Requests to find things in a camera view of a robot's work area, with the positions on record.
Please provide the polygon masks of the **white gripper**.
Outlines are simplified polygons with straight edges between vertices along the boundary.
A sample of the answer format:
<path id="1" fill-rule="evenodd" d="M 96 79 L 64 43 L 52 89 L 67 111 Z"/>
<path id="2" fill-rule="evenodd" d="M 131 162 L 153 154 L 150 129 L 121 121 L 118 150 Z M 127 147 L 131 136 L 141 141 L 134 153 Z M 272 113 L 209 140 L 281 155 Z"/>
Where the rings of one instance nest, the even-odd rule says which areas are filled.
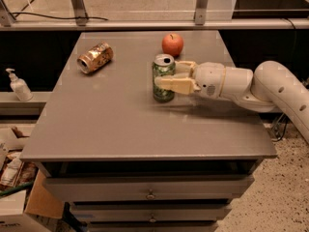
<path id="1" fill-rule="evenodd" d="M 164 75 L 156 77 L 154 84 L 161 89 L 183 95 L 198 92 L 203 98 L 217 99 L 223 85 L 225 67 L 213 62 L 196 66 L 194 61 L 176 61 L 176 73 L 193 74 L 195 80 L 187 76 Z"/>

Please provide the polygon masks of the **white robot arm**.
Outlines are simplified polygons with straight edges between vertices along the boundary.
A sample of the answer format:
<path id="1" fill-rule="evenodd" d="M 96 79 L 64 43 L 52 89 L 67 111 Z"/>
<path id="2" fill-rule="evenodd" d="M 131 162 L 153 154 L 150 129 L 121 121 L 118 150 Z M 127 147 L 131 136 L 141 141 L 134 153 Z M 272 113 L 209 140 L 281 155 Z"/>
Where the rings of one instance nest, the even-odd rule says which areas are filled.
<path id="1" fill-rule="evenodd" d="M 280 109 L 309 141 L 309 90 L 282 64 L 265 61 L 256 70 L 221 63 L 176 63 L 176 72 L 158 76 L 154 84 L 179 94 L 226 99 L 256 112 Z"/>

